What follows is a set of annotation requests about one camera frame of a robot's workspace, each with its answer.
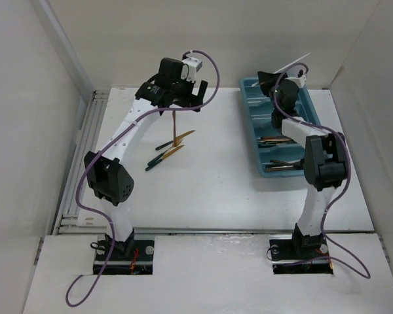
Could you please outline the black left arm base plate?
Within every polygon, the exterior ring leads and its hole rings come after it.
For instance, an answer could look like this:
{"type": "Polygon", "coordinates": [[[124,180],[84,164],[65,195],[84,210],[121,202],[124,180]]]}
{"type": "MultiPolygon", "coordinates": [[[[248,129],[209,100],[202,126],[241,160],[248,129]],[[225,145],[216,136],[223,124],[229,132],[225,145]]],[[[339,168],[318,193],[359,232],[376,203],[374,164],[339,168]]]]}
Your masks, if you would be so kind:
{"type": "Polygon", "coordinates": [[[92,271],[94,275],[103,269],[103,275],[152,275],[153,257],[155,253],[154,239],[134,239],[131,237],[126,243],[115,245],[108,263],[104,266],[108,256],[109,238],[92,242],[90,248],[95,250],[92,271]]]}

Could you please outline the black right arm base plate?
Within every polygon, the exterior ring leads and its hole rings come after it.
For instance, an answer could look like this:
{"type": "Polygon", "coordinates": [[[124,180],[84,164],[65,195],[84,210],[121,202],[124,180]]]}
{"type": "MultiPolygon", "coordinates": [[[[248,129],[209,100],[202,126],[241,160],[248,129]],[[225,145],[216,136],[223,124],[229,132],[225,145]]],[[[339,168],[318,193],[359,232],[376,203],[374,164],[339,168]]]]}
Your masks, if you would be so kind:
{"type": "Polygon", "coordinates": [[[268,258],[275,275],[333,275],[327,243],[296,250],[291,239],[270,239],[268,258]]]}

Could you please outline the copper fork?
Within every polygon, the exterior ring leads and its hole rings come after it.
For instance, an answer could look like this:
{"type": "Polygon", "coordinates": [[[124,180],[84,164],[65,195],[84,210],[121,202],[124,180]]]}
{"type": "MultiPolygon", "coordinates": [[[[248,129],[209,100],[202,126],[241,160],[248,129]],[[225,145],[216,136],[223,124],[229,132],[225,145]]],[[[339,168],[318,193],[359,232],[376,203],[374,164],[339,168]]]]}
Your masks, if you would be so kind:
{"type": "Polygon", "coordinates": [[[285,136],[270,136],[257,138],[257,144],[259,147],[275,146],[284,143],[294,143],[292,139],[285,136]]]}

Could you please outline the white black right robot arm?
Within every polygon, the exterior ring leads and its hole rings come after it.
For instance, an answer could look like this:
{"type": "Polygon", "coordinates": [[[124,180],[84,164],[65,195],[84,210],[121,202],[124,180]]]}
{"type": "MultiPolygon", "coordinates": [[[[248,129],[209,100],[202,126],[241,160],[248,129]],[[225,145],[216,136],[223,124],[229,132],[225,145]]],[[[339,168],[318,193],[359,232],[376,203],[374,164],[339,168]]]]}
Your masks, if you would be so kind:
{"type": "Polygon", "coordinates": [[[327,254],[324,219],[331,199],[350,175],[345,140],[328,127],[308,123],[297,112],[295,103],[305,84],[304,72],[289,77],[284,72],[260,71],[257,76],[262,93],[274,105],[271,114],[273,128],[305,150],[298,165],[309,185],[303,212],[291,238],[270,241],[272,260],[319,258],[327,254]]]}

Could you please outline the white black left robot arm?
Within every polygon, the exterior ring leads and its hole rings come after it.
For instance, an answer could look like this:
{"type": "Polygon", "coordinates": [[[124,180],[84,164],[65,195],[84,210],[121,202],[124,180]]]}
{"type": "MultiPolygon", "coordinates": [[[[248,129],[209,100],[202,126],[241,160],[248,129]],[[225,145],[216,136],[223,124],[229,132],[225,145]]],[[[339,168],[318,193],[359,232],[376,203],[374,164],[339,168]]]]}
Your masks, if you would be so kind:
{"type": "Polygon", "coordinates": [[[201,67],[202,60],[194,57],[163,58],[158,73],[136,92],[128,114],[109,140],[111,147],[98,160],[93,152],[88,152],[84,158],[86,166],[91,167],[88,185],[114,225],[114,230],[105,235],[100,246],[111,248],[118,259],[129,258],[134,250],[133,227],[125,206],[134,189],[134,180],[126,170],[129,159],[145,132],[161,115],[157,111],[159,108],[171,105],[190,108],[202,104],[208,83],[202,82],[198,94],[193,94],[201,67]]]}

